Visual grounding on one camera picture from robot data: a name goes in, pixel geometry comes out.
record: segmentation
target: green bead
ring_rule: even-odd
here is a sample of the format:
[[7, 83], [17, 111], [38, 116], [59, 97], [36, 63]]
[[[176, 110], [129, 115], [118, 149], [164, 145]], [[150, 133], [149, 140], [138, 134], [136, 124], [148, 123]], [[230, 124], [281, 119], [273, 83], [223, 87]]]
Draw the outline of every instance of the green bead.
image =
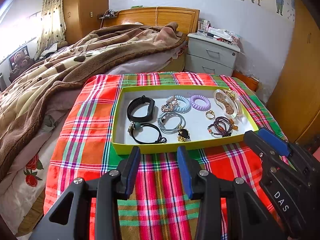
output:
[[136, 130], [139, 130], [141, 128], [141, 124], [139, 122], [135, 122], [133, 127], [136, 129]]

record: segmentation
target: blue spiral hair tie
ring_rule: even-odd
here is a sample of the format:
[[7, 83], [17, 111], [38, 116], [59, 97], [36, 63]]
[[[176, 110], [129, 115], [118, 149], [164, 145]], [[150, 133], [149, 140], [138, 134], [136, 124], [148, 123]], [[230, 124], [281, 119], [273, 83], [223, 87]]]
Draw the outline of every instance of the blue spiral hair tie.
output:
[[190, 101], [187, 98], [177, 95], [177, 96], [169, 97], [168, 100], [171, 99], [172, 97], [175, 97], [177, 100], [182, 101], [182, 102], [184, 102], [186, 104], [184, 107], [176, 105], [174, 107], [174, 111], [175, 112], [181, 113], [181, 114], [185, 114], [185, 113], [189, 112], [189, 110], [191, 109], [191, 104], [190, 104]]

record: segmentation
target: wooden wardrobe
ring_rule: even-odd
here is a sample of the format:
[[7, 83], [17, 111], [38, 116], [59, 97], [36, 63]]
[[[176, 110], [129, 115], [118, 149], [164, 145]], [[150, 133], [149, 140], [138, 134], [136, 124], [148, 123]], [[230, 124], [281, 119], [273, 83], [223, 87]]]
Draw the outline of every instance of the wooden wardrobe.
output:
[[301, 0], [291, 48], [267, 108], [291, 142], [310, 143], [320, 134], [320, 30]]
[[98, 14], [108, 9], [109, 0], [63, 0], [63, 14], [67, 30], [66, 41], [74, 44], [93, 30], [98, 30]]

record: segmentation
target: window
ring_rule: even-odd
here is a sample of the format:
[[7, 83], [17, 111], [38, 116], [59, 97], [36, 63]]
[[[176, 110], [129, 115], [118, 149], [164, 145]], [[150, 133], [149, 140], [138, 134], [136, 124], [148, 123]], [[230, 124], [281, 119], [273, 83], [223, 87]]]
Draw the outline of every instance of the window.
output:
[[0, 27], [0, 62], [22, 45], [36, 38], [40, 28], [41, 12], [19, 19], [12, 25]]

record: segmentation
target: purple spiral hair tie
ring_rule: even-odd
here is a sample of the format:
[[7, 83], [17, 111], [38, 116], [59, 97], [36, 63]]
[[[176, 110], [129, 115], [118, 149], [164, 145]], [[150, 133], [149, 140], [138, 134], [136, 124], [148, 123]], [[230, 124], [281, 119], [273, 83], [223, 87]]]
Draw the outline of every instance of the purple spiral hair tie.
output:
[[[195, 103], [195, 100], [196, 99], [200, 99], [200, 100], [203, 100], [204, 102], [206, 102], [206, 106], [199, 106]], [[210, 104], [210, 101], [208, 98], [204, 97], [204, 96], [201, 96], [201, 95], [194, 95], [190, 98], [190, 103], [191, 103], [191, 106], [196, 109], [196, 110], [199, 110], [199, 111], [208, 111], [211, 107], [211, 104]]]

